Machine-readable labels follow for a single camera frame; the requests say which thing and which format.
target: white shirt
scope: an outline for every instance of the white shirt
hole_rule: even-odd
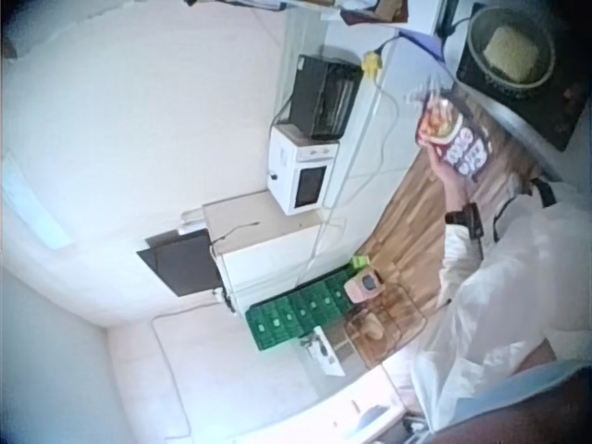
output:
[[[546,209],[536,195],[518,196],[483,261],[467,228],[446,226],[438,306],[451,303],[430,318],[412,367],[433,432],[450,424],[459,398],[510,376],[544,338],[558,357],[555,332],[583,333],[592,344],[592,223],[560,188],[562,202]]]

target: green crate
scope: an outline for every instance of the green crate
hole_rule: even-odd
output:
[[[245,317],[259,350],[269,349],[278,344],[261,307],[250,308],[247,310]]]
[[[282,316],[279,314],[275,301],[262,305],[261,310],[277,344],[292,338],[286,329]]]
[[[350,276],[345,271],[339,271],[333,276],[324,280],[327,289],[333,296],[335,304],[338,306],[342,315],[345,315],[353,307],[352,301],[345,292],[344,285],[350,279]]]
[[[350,277],[341,268],[313,284],[252,306],[245,317],[257,348],[269,349],[345,315],[352,308],[343,288]]]
[[[281,317],[284,328],[290,333],[292,338],[298,338],[302,336],[305,331],[304,327],[300,323],[300,319],[294,309],[290,306],[290,299],[288,296],[284,296],[275,301],[277,311]]]
[[[324,282],[316,282],[305,287],[300,293],[313,314],[316,326],[323,326],[341,316],[341,311]]]
[[[297,290],[291,293],[290,295],[286,296],[286,299],[290,304],[292,311],[296,314],[296,317],[298,318],[298,324],[302,328],[302,334],[310,333],[311,331],[313,331],[317,326],[317,323],[313,318],[313,312],[307,305],[302,294]]]

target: hand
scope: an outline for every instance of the hand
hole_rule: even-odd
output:
[[[463,207],[469,203],[469,197],[464,186],[464,177],[451,164],[440,159],[436,153],[436,147],[421,137],[421,134],[418,143],[427,150],[429,165],[444,186],[446,211],[462,211]]]

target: snack bag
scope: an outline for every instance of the snack bag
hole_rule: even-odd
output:
[[[484,129],[473,122],[468,107],[445,90],[424,95],[415,140],[431,143],[441,159],[460,174],[475,179],[491,156]]]

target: white cabinet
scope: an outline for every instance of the white cabinet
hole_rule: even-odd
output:
[[[222,280],[242,315],[296,287],[321,226],[316,212],[284,215],[269,191],[208,204],[203,214]]]

